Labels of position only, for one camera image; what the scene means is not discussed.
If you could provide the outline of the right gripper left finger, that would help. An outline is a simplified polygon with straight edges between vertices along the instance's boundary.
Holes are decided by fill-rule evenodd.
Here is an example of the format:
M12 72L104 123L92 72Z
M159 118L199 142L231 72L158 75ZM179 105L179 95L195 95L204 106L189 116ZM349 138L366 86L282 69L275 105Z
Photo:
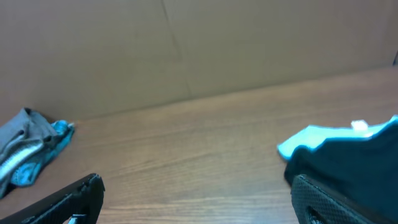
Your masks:
M102 178L98 174L89 174L1 219L1 224L95 224L103 205L104 192Z

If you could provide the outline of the grey cotton shorts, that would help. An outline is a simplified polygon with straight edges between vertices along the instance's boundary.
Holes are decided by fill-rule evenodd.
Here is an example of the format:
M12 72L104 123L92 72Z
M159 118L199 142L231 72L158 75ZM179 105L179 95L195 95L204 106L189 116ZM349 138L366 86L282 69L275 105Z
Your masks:
M1 126L1 197L6 194L16 169L53 143L52 125L37 111L22 108Z

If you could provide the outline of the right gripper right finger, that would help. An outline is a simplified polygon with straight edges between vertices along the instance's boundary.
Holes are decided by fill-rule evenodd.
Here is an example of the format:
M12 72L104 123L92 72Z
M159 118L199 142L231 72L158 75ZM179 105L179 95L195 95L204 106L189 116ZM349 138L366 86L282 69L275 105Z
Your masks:
M300 224L395 224L307 175L294 177L291 197Z

